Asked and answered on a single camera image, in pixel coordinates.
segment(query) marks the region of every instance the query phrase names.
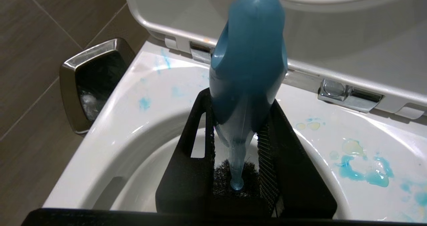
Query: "stainless steel trash can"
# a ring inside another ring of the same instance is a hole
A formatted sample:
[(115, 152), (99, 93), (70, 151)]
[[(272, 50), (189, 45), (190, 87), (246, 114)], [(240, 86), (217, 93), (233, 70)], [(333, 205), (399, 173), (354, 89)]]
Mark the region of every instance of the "stainless steel trash can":
[(71, 128), (85, 134), (135, 57), (124, 39), (111, 39), (65, 61), (59, 71)]

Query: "blue stain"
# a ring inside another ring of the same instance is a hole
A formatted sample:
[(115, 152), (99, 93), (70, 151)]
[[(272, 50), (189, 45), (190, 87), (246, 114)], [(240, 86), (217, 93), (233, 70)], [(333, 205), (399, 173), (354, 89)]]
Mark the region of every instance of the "blue stain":
[(409, 186), (409, 184), (406, 184), (406, 183), (401, 184), (401, 189), (405, 192), (411, 193), (411, 187)]
[(427, 193), (426, 192), (418, 192), (415, 194), (415, 201), (420, 206), (426, 206), (427, 205)]
[(236, 0), (228, 15), (212, 53), (209, 89), (217, 133), (232, 145), (230, 185), (239, 190), (246, 140), (262, 126), (287, 71), (285, 14), (279, 0)]
[(209, 76), (206, 76), (206, 74), (201, 74), (201, 77), (204, 78), (204, 79), (209, 80)]
[(375, 156), (374, 159), (383, 164), (384, 171), (386, 172), (387, 176), (389, 176), (390, 178), (393, 178), (395, 176), (393, 170), (390, 168), (390, 163), (385, 158)]
[(407, 203), (407, 202), (409, 202), (410, 199), (411, 199), (410, 196), (404, 196), (404, 197), (401, 198), (401, 201), (404, 202), (404, 203)]
[(402, 213), (402, 218), (404, 221), (408, 222), (408, 223), (413, 223), (415, 222), (411, 217), (409, 217), (408, 215)]
[(156, 66), (156, 68), (157, 68), (157, 74), (161, 74), (161, 72), (160, 72), (160, 65), (159, 65), (159, 59), (156, 57), (156, 60), (155, 60), (155, 62), (154, 62), (154, 65)]
[(365, 179), (368, 183), (373, 185), (378, 185), (380, 187), (387, 187), (389, 186), (389, 177), (383, 173), (380, 172), (380, 170), (370, 170), (366, 176)]
[(163, 56), (164, 61), (166, 62), (167, 68), (170, 69), (170, 60), (169, 57), (166, 56), (164, 49), (161, 49), (161, 55)]
[(320, 120), (321, 120), (321, 118), (308, 118), (305, 121), (312, 122), (312, 121), (320, 121)]
[(184, 94), (180, 91), (178, 87), (172, 87), (172, 97), (182, 97)]
[(350, 165), (350, 161), (353, 160), (353, 156), (344, 155), (341, 157), (341, 163), (335, 164), (340, 167), (340, 175), (343, 178), (349, 178), (354, 181), (365, 180), (365, 176), (362, 173), (354, 171)]
[(143, 97), (139, 100), (139, 108), (144, 109), (144, 111), (149, 109), (150, 105), (151, 105), (151, 100), (149, 98)]

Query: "blue bottle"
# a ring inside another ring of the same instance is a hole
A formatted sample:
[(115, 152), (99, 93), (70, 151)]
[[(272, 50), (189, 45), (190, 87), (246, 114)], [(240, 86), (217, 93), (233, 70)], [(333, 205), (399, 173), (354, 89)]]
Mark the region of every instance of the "blue bottle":
[(279, 0), (236, 0), (212, 55), (209, 87), (215, 129), (230, 148), (230, 184), (235, 190), (244, 186), (246, 148), (287, 72), (284, 21)]

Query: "bathroom floor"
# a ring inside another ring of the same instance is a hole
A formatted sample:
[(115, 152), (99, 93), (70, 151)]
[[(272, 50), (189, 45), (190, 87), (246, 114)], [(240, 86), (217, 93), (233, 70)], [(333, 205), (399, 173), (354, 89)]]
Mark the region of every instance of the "bathroom floor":
[[(6, 1), (0, 6), (0, 45), (8, 50), (0, 66), (0, 225), (18, 226), (43, 205), (83, 140), (71, 130), (62, 105), (61, 63), (116, 37), (137, 53), (148, 32), (125, 0)], [(67, 15), (78, 24), (70, 26)]]

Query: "toilet bowl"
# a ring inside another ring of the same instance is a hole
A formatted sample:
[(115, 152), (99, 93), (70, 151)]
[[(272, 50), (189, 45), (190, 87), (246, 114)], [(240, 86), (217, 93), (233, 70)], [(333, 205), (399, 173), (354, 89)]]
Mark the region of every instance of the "toilet bowl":
[[(208, 87), (209, 67), (154, 41), (135, 57), (44, 208), (156, 211), (155, 191), (197, 94)], [(337, 200), (335, 218), (427, 222), (425, 121), (356, 112), (285, 84), (276, 100)], [(192, 157), (204, 154), (203, 125)], [(216, 163), (227, 158), (219, 141)], [(248, 152), (256, 159), (255, 139)]]

